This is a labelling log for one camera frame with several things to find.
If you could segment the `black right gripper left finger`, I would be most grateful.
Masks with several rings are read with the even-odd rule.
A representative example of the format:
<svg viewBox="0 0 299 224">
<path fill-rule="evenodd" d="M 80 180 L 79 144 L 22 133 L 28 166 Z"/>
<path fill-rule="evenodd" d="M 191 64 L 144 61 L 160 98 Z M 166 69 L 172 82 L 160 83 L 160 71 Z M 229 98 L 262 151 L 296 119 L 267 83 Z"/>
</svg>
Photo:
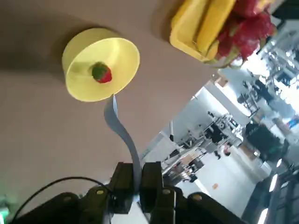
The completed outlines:
<svg viewBox="0 0 299 224">
<path fill-rule="evenodd" d="M 22 215 L 23 208 L 48 187 L 65 181 L 53 181 L 34 193 L 17 210 L 15 224 L 109 224 L 114 214 L 127 214 L 134 196 L 133 165 L 117 164 L 108 185 L 90 179 L 96 186 L 83 196 L 71 192 L 61 193 Z"/>
</svg>

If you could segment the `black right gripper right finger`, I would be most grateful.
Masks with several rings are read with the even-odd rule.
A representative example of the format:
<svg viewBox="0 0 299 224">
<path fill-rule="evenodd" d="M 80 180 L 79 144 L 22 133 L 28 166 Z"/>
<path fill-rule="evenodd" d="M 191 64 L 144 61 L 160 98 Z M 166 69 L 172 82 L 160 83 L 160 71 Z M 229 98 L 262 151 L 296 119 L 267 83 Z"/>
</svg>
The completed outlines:
<svg viewBox="0 0 299 224">
<path fill-rule="evenodd" d="M 150 224 L 244 224 L 245 222 L 205 193 L 188 197 L 175 186 L 164 185 L 161 163 L 145 163 L 140 204 Z"/>
</svg>

